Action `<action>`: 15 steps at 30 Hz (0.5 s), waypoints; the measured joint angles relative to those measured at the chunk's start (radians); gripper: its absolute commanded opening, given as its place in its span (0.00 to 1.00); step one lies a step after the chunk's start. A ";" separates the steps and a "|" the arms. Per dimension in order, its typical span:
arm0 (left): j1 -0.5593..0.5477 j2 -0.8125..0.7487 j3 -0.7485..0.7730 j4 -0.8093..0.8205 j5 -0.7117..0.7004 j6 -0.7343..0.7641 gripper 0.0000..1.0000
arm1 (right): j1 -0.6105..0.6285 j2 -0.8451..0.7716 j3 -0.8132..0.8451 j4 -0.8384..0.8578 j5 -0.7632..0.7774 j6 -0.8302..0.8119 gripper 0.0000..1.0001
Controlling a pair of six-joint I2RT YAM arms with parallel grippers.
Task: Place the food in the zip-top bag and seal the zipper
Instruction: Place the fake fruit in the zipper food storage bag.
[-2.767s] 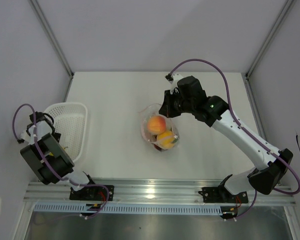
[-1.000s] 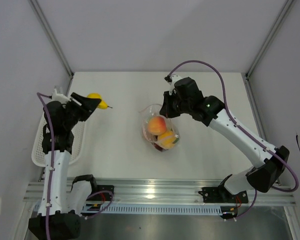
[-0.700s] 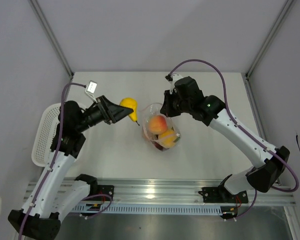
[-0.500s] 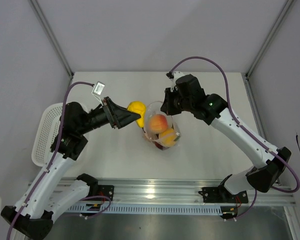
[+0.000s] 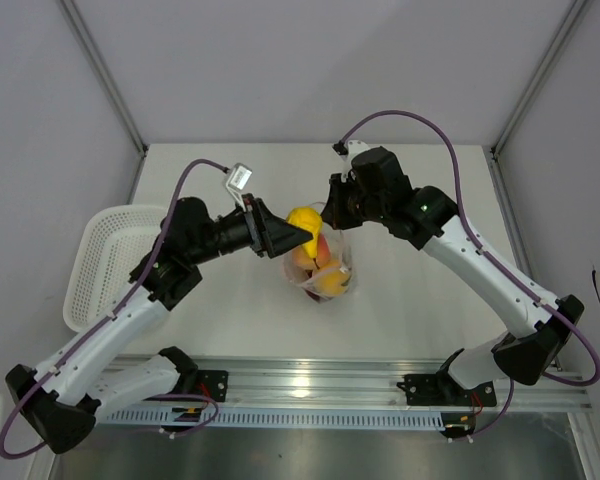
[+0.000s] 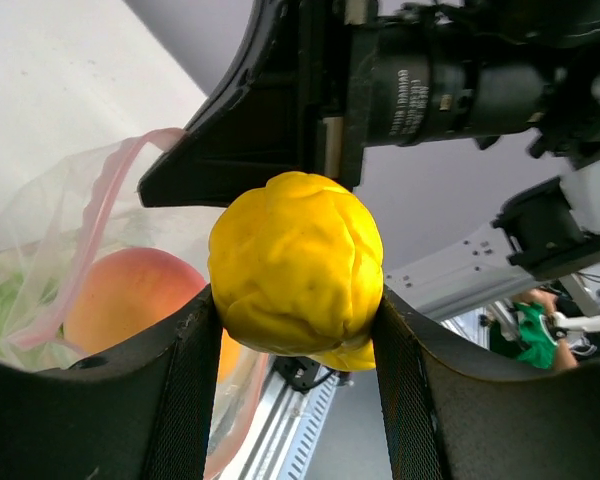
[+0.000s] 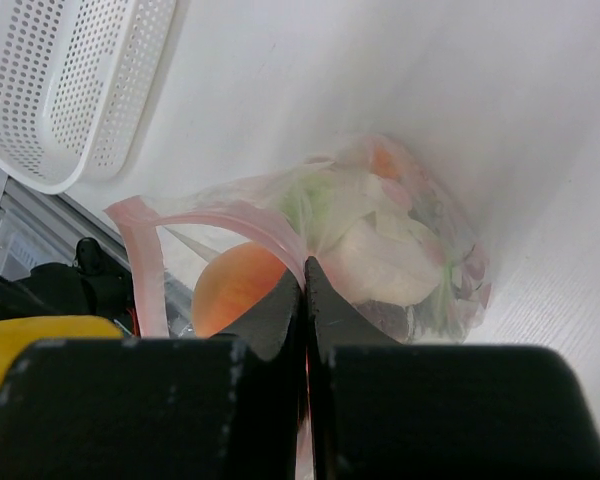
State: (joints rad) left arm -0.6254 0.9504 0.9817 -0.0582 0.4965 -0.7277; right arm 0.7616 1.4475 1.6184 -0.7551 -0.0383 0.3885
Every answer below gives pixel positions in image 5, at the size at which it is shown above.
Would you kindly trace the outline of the pink orange toy peach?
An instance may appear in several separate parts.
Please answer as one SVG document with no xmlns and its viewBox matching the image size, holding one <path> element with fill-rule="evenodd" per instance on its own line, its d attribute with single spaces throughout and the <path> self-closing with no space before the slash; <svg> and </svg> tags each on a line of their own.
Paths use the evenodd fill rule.
<svg viewBox="0 0 600 480">
<path fill-rule="evenodd" d="M 296 247 L 291 252 L 294 266 L 305 271 L 315 271 L 323 268 L 331 260 L 328 242 L 323 234 L 318 235 L 315 243 L 315 256 L 311 257 L 303 246 Z"/>
</svg>

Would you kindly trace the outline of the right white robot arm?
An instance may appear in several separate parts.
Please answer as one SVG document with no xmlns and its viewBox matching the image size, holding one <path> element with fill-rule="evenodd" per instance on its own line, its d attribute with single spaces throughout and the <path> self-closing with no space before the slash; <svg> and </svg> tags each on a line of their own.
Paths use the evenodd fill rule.
<svg viewBox="0 0 600 480">
<path fill-rule="evenodd" d="M 334 147 L 346 156 L 342 172 L 329 179 L 323 220 L 336 230 L 366 222 L 439 261 L 497 314 L 503 335 L 453 353 L 437 373 L 438 395 L 459 403 L 472 389 L 508 377 L 532 386 L 562 350 L 584 306 L 540 287 L 489 244 L 477 246 L 457 203 L 434 186 L 416 188 L 396 155 L 384 147 L 351 141 Z"/>
</svg>

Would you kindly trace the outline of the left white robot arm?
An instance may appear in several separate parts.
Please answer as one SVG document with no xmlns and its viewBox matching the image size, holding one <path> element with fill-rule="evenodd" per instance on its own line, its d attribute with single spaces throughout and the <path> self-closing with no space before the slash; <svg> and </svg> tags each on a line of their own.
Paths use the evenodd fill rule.
<svg viewBox="0 0 600 480">
<path fill-rule="evenodd" d="M 276 258 L 312 240 L 309 231 L 271 213 L 262 199 L 246 194 L 243 201 L 218 219 L 199 198 L 172 201 L 152 250 L 130 273 L 111 310 L 37 366 L 18 364 L 7 373 L 15 407 L 6 422 L 22 416 L 43 445 L 63 454 L 115 411 L 145 399 L 192 396 L 197 366 L 176 347 L 109 378 L 102 373 L 201 282 L 201 264 L 244 248 Z"/>
</svg>

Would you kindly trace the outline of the clear zip top bag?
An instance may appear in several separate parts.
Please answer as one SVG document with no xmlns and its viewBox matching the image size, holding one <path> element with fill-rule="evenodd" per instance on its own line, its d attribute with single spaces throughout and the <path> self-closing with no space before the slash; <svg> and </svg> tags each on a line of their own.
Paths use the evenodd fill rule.
<svg viewBox="0 0 600 480">
<path fill-rule="evenodd" d="M 324 303 L 342 297 L 354 287 L 351 247 L 340 230 L 321 217 L 324 202 L 292 209 L 287 221 L 312 234 L 312 239 L 283 256 L 288 281 L 311 300 Z"/>
</svg>

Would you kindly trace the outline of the yellow toy pear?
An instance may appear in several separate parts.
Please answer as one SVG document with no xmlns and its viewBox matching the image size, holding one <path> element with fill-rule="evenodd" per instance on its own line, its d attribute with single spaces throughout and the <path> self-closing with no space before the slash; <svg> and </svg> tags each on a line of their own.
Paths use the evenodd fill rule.
<svg viewBox="0 0 600 480">
<path fill-rule="evenodd" d="M 286 221 L 296 227 L 302 228 L 313 235 L 313 239 L 301 245 L 311 256 L 315 256 L 315 243 L 321 234 L 323 220 L 321 215 L 310 206 L 296 207 L 287 215 Z"/>
</svg>

